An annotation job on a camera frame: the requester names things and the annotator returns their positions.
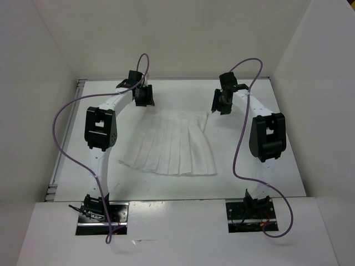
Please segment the white pleated skirt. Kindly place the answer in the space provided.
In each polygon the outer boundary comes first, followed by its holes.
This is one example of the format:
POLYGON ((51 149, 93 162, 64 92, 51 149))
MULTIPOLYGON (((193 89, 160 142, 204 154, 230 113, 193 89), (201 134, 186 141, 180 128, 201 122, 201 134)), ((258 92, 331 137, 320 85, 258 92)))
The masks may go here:
POLYGON ((205 135, 207 112, 148 108, 120 164, 164 176, 214 176, 217 168, 205 135))

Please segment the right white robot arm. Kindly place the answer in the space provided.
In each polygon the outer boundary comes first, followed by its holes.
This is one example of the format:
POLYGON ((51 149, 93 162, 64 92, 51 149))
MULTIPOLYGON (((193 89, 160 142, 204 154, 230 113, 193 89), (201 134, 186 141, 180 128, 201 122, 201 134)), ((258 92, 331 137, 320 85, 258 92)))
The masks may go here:
POLYGON ((287 146, 286 119, 283 113, 272 112, 265 107, 250 93, 250 88, 246 84, 238 83, 234 73, 221 74, 219 81, 221 88, 214 92, 211 111, 228 115, 235 106, 244 113, 244 123, 235 151, 232 171, 238 179, 255 184, 252 188, 246 189, 247 201, 243 204, 244 214, 255 218, 262 212, 262 204, 269 200, 273 169, 276 160, 281 157, 287 146), (247 129, 250 130, 249 150, 256 158, 254 177, 242 177, 236 172, 236 160, 247 129))

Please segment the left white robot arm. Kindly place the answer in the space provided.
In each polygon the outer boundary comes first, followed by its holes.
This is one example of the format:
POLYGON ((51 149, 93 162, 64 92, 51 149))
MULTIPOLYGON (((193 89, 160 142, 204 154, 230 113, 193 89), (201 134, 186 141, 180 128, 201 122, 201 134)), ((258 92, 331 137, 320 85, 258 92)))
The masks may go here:
POLYGON ((154 106, 153 87, 146 74, 131 70, 128 78, 116 86, 115 92, 98 107, 86 112, 84 139, 90 150, 90 169, 94 184, 84 199, 84 209, 97 221, 110 216, 108 164, 113 146, 118 139, 116 117, 131 102, 136 106, 154 106))

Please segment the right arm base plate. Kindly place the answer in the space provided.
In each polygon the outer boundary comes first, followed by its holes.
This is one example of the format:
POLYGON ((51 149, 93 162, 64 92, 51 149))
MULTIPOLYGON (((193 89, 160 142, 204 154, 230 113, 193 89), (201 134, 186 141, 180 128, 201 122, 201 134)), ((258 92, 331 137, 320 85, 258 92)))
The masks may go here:
POLYGON ((278 225, 273 203, 259 210, 246 213, 242 201, 226 201, 226 216, 229 233, 262 232, 266 225, 266 232, 277 232, 278 225))

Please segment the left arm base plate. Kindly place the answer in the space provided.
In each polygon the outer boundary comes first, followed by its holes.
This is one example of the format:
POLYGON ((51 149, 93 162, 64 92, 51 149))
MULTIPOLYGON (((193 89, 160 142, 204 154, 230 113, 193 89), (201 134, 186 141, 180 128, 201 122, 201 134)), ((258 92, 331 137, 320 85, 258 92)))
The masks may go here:
MULTIPOLYGON (((99 236, 109 233, 109 223, 105 213, 97 214, 92 211, 85 211, 84 203, 82 203, 80 208, 71 204, 68 207, 78 212, 76 236, 99 236)), ((128 231, 129 203, 110 202, 108 211, 113 235, 126 235, 128 231)))

